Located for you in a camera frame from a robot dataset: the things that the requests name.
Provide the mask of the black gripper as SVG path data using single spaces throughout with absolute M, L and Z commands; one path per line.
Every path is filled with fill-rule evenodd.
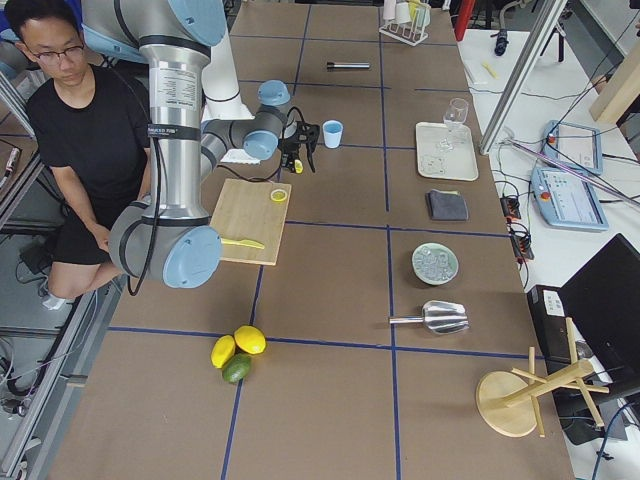
M 313 153 L 318 144 L 320 127 L 304 121 L 296 123 L 295 132 L 287 138 L 280 139 L 278 149 L 281 152 L 281 167 L 290 171 L 294 168 L 294 161 L 300 159 L 299 151 L 302 146 L 306 148 L 307 161 L 312 173 L 316 173 Z

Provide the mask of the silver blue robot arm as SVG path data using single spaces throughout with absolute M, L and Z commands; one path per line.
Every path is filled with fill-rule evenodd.
M 232 153 L 255 161 L 280 153 L 291 166 L 300 150 L 314 151 L 320 129 L 279 80 L 259 87 L 256 112 L 246 108 L 219 1 L 85 1 L 82 26 L 92 50 L 149 67 L 151 190 L 116 220 L 110 258 L 130 277 L 196 288 L 222 252 L 202 182 Z

